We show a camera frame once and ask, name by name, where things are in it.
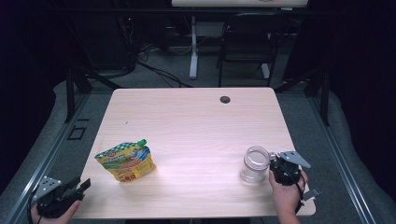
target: glass jar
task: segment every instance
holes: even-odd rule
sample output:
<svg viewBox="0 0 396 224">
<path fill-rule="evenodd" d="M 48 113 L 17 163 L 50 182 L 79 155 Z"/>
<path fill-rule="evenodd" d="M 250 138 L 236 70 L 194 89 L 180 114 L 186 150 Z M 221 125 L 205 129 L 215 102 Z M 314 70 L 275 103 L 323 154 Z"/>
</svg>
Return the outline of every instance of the glass jar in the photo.
<svg viewBox="0 0 396 224">
<path fill-rule="evenodd" d="M 248 183 L 261 183 L 264 180 L 269 163 L 267 150 L 263 147 L 250 147 L 244 156 L 245 166 L 241 170 L 242 178 Z"/>
</svg>

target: grommet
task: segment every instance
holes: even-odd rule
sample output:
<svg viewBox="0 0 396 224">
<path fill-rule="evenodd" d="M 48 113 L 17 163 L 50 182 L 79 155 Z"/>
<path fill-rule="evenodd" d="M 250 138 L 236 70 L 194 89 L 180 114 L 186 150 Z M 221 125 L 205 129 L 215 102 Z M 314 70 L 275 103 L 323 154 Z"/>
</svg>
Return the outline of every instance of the grommet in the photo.
<svg viewBox="0 0 396 224">
<path fill-rule="evenodd" d="M 228 97 L 228 96 L 221 96 L 221 97 L 220 97 L 220 101 L 221 101 L 222 103 L 224 103 L 224 104 L 228 104 L 228 103 L 231 102 L 231 99 L 230 99 L 230 97 Z"/>
</svg>

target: wooden table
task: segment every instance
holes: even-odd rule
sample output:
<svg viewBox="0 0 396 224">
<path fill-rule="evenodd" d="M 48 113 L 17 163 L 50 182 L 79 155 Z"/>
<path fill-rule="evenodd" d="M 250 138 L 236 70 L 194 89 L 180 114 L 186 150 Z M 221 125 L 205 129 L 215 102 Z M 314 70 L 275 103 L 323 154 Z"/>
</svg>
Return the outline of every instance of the wooden table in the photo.
<svg viewBox="0 0 396 224">
<path fill-rule="evenodd" d="M 172 0 L 174 7 L 306 7 L 308 0 Z"/>
<path fill-rule="evenodd" d="M 143 138 L 157 169 L 131 183 L 116 181 L 94 158 Z M 116 90 L 81 177 L 92 186 L 75 218 L 274 216 L 268 178 L 249 185 L 239 174 L 251 146 L 294 149 L 272 89 Z M 299 215 L 315 210 L 310 201 Z"/>
</svg>

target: snack bag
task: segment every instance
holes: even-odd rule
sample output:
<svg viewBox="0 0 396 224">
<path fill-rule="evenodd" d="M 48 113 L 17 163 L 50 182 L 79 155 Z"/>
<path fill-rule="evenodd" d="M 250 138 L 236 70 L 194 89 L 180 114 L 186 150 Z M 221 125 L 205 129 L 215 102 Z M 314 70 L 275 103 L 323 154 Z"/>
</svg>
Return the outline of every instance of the snack bag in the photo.
<svg viewBox="0 0 396 224">
<path fill-rule="evenodd" d="M 131 182 L 153 171 L 156 166 L 151 158 L 147 141 L 122 143 L 95 156 L 120 182 Z"/>
</svg>

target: hand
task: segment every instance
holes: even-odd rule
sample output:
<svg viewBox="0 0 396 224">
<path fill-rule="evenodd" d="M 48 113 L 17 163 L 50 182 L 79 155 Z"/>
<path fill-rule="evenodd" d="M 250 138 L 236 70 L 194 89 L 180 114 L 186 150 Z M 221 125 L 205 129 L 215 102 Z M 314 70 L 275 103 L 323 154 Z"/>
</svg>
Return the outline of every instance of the hand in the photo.
<svg viewBox="0 0 396 224">
<path fill-rule="evenodd" d="M 35 204 L 35 206 L 33 206 L 32 210 L 31 210 L 33 223 L 34 224 L 36 224 L 36 223 L 40 223 L 40 224 L 66 224 L 66 223 L 68 223 L 70 221 L 72 216 L 77 212 L 80 203 L 81 203 L 81 201 L 73 202 L 72 205 L 69 207 L 69 209 L 67 209 L 67 211 L 61 217 L 58 217 L 58 218 L 41 217 L 38 214 L 38 211 L 37 211 L 37 204 Z"/>
<path fill-rule="evenodd" d="M 302 170 L 298 185 L 302 189 L 304 182 L 308 182 L 308 176 Z M 275 181 L 274 172 L 270 170 L 269 181 L 273 188 L 273 200 L 276 214 L 280 223 L 300 223 L 295 215 L 295 209 L 300 201 L 300 192 L 295 185 L 283 186 Z"/>
</svg>

